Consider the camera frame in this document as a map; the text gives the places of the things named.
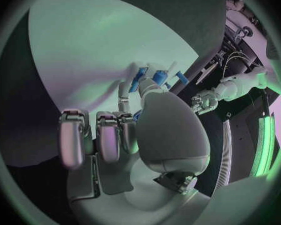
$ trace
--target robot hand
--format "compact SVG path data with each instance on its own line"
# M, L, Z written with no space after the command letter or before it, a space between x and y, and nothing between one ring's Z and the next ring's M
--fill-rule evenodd
M191 103L191 109L198 115L213 111L218 106L216 93L213 90L203 90L197 93L191 98Z

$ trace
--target green light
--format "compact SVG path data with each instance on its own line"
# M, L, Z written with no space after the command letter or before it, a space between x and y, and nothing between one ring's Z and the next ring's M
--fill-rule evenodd
M251 176L260 176L270 170L275 145L275 120L267 116L259 119L258 144Z

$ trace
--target blue object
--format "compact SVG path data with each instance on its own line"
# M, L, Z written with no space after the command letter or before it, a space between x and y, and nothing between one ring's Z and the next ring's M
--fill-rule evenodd
M186 76L184 76L181 71L177 72L176 76L180 79L180 81L184 84L187 85L190 81L187 79Z
M170 89L172 86L170 85L170 84L168 84L167 82L164 84L164 85L166 85L166 88L167 89Z
M134 93L138 87L139 87L139 79L141 78L141 76L143 76L146 71L147 71L147 67L142 67L138 70L138 73L136 74L135 78L132 81L129 93Z
M168 74L165 71L157 71L153 76L153 81L161 86L163 82L167 79Z
M142 110L137 111L134 115L133 115L133 120L137 121L140 117L140 115L142 114Z

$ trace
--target white robotic arm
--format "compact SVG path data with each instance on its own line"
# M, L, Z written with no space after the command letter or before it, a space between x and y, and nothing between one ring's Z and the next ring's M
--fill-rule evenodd
M246 95L252 88L270 88L281 94L275 72L263 66L255 67L249 73L225 77L211 90L203 90L192 97L192 110L199 115L208 113L218 106L218 101L231 101Z

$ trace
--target white curved surface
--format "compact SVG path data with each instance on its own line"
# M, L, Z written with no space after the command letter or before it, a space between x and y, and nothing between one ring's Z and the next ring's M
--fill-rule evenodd
M173 30L147 12L120 0L38 0L29 11L29 40L39 76L53 102L96 113L118 110L118 85L132 63L173 62L185 72L196 52ZM131 112L141 109L129 95Z

